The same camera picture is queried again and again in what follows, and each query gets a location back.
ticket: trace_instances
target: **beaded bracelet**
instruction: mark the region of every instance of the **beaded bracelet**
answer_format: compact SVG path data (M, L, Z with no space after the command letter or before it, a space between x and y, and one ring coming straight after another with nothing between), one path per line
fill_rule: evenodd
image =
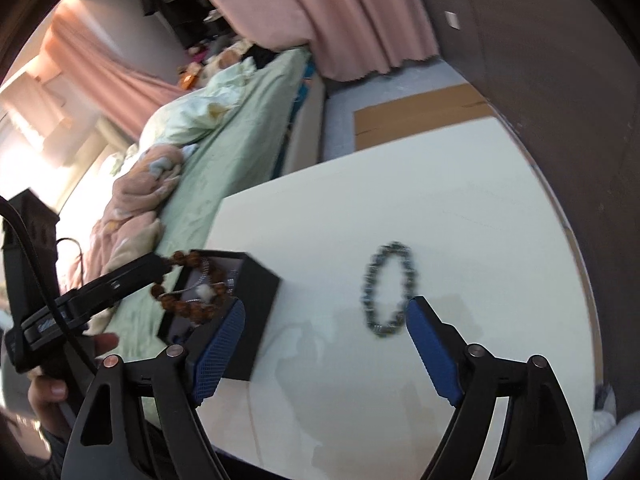
M201 276L194 285L171 292L167 292L162 283L156 283L151 287L151 295L160 302L165 311L185 317L194 323L200 324L214 319L228 292L224 271L213 267L209 259L201 257L197 251L191 251L189 254L176 251L168 260L174 266L197 269ZM189 290L195 290L199 299L180 300L181 295Z
M392 254L400 257L402 270L404 272L404 291L402 300L398 303L398 309L392 314L391 319L386 323L378 320L378 312L374 304L374 293L378 281L378 271L385 265L386 260ZM362 303L367 327L378 337L386 337L400 331L404 326L404 308L407 302L414 296L415 288L415 267L411 255L411 249L400 242L391 242L380 246L378 252L371 257L371 263L367 266L362 287L363 295L360 298Z

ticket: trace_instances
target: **finger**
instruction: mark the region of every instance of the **finger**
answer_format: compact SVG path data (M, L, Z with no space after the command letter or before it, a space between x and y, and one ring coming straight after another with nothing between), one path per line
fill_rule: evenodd
M94 336L95 354L97 356L106 354L118 346L120 338L113 333L105 332Z
M63 381L45 376L31 381L28 399L42 427L56 437L68 440L71 428L60 411L59 403L66 400L68 394Z

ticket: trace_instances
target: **white tabletop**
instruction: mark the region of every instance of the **white tabletop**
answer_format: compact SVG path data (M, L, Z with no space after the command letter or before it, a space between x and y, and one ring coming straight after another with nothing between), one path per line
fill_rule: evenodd
M406 330L365 326L362 280L381 244L411 247L424 295L467 342L545 355L588 448L593 346L562 226L494 118L357 152L231 196L207 248L246 251L282 278L250 383L223 380L200 409L212 442L299 480L417 479L452 415ZM401 297L380 273L383 317ZM475 478L487 478L500 400Z

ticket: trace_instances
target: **blue gripper pad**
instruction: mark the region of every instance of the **blue gripper pad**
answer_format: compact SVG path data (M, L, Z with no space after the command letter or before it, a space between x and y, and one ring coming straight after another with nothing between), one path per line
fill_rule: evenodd
M406 327L438 395L459 406L464 393L456 363L415 300L406 306Z
M244 329L244 305L236 301L193 369L191 397L199 405L213 395Z

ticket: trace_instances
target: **pink curtain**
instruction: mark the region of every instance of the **pink curtain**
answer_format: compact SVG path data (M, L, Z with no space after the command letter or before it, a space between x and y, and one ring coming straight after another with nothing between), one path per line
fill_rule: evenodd
M56 10L42 48L108 118L135 140L159 107L186 93L127 66L64 5Z
M212 0L239 34L271 50L308 43L339 81L438 53L421 0Z

